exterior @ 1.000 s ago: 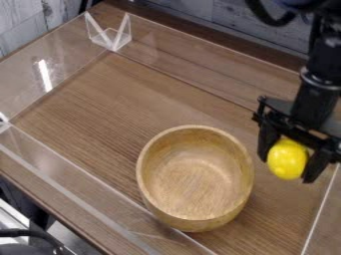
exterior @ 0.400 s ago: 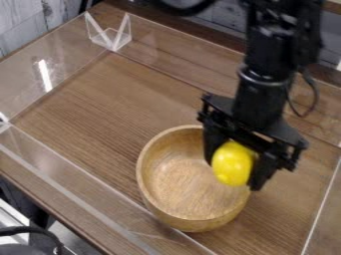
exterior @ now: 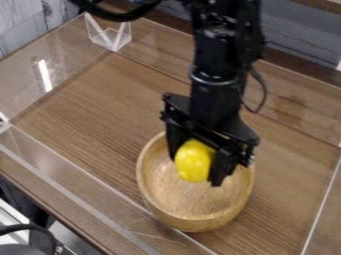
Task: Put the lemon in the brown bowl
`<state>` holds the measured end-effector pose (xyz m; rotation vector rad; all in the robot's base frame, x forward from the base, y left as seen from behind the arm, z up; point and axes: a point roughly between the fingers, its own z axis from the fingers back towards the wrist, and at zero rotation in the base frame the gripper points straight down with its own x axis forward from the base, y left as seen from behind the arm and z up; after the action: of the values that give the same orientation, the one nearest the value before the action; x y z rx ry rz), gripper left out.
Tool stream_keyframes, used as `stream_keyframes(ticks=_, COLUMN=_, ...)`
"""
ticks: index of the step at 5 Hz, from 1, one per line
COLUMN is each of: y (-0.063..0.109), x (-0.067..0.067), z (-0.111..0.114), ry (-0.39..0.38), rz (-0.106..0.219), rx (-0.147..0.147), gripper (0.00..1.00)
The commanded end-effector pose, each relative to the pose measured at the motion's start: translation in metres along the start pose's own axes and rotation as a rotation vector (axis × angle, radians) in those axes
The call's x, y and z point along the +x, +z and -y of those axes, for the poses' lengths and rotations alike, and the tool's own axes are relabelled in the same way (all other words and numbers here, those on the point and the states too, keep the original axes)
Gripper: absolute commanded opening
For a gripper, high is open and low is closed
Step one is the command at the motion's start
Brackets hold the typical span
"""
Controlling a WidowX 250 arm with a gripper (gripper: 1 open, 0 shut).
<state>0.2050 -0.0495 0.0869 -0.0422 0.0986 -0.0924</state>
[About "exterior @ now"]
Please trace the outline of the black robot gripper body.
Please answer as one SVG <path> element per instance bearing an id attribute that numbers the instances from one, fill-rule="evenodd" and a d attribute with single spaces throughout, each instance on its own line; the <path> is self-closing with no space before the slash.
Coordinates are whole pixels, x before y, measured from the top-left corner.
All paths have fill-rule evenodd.
<path id="1" fill-rule="evenodd" d="M 239 116 L 245 104 L 243 93 L 246 76 L 226 80 L 190 77 L 191 86 L 187 96 L 164 93 L 164 109 L 160 119 L 166 123 L 191 123 L 191 138 L 196 138 L 214 151 L 224 146 L 239 148 L 239 163 L 249 166 L 259 136 Z"/>

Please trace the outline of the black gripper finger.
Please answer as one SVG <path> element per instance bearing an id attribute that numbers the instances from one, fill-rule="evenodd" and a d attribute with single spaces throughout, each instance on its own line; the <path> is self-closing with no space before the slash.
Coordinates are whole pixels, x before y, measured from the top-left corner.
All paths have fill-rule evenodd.
<path id="1" fill-rule="evenodd" d="M 167 123 L 167 143 L 170 159 L 174 159 L 179 147 L 191 138 L 190 131 L 191 131 L 190 121 L 184 121 L 180 124 Z"/>
<path id="2" fill-rule="evenodd" d="M 239 148 L 237 146 L 224 146 L 214 152 L 207 179 L 211 186 L 222 185 L 224 178 L 233 175 L 238 163 Z"/>

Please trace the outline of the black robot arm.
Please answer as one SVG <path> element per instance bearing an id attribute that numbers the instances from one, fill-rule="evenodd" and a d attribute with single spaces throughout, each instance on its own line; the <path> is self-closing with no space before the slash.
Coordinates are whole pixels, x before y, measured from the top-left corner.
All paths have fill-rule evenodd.
<path id="1" fill-rule="evenodd" d="M 259 136 L 243 122 L 249 78 L 265 85 L 254 68 L 262 57 L 261 0 L 186 0 L 190 9 L 194 55 L 190 94 L 163 95 L 170 157 L 190 139 L 212 149 L 204 180 L 219 186 L 238 166 L 253 162 Z"/>

